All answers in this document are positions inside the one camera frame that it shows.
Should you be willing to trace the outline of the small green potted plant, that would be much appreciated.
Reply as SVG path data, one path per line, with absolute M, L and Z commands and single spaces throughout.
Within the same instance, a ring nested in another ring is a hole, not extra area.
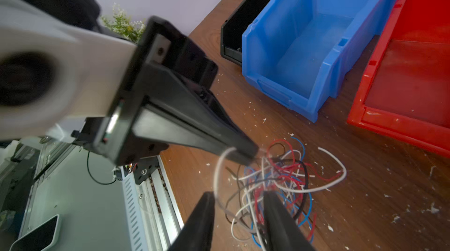
M 139 42 L 146 28 L 143 21 L 133 21 L 117 3 L 112 6 L 112 15 L 101 15 L 100 19 L 106 28 L 133 43 Z

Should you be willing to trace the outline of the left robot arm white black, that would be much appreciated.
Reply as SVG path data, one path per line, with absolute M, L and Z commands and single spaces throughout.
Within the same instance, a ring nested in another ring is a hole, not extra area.
M 253 161 L 258 145 L 210 91 L 218 66 L 196 43 L 157 16 L 133 43 L 99 15 L 95 0 L 1 0 L 1 140 L 81 117 L 66 141 L 116 165 L 171 144 Z

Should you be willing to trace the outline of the blue plastic bin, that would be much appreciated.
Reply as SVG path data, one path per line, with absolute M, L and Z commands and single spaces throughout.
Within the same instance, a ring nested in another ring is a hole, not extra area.
M 271 0 L 242 36 L 246 81 L 316 122 L 396 0 Z

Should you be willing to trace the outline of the red plastic bin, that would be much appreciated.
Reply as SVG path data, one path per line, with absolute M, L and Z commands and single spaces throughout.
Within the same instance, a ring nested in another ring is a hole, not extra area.
M 348 123 L 450 154 L 450 0 L 397 0 Z

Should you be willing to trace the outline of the black plastic bin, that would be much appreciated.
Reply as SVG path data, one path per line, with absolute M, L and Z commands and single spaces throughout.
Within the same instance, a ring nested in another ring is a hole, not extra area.
M 242 65 L 242 35 L 271 0 L 243 0 L 221 26 L 221 57 Z

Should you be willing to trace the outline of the smartphone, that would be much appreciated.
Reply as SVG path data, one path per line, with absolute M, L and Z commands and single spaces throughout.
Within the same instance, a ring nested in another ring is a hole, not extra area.
M 60 215 L 57 214 L 39 225 L 25 236 L 16 240 L 10 251 L 48 251 L 56 245 L 61 226 Z

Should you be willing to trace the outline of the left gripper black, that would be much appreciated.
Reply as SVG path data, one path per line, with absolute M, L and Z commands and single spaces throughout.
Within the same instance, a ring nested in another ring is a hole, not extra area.
M 149 19 L 104 118 L 88 118 L 74 143 L 116 165 L 158 155 L 171 144 L 249 165 L 259 147 L 225 112 L 210 87 L 218 73 L 197 44 L 170 22 Z

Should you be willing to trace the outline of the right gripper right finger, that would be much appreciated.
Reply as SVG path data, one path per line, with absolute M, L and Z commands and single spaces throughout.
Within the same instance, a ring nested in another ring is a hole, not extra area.
M 263 193 L 265 229 L 270 251 L 314 251 L 274 191 Z

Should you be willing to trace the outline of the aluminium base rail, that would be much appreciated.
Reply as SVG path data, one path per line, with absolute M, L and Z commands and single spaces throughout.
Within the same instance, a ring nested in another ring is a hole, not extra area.
M 81 147 L 43 145 L 21 236 L 59 214 L 55 251 L 165 251 L 183 228 L 175 197 L 159 168 L 140 185 L 113 180 L 113 165 Z

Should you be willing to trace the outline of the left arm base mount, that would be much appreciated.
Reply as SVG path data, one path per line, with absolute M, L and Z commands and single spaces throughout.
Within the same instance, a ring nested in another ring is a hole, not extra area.
M 140 185 L 145 182 L 152 173 L 159 168 L 157 156 L 142 158 L 136 163 L 126 164 L 116 167 L 113 171 L 117 181 L 122 181 L 127 175 L 133 175 L 135 184 Z

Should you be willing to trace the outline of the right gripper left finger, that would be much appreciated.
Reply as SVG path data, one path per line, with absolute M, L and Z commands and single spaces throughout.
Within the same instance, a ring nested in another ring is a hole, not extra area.
M 213 192 L 204 192 L 169 251 L 209 251 L 215 218 Z

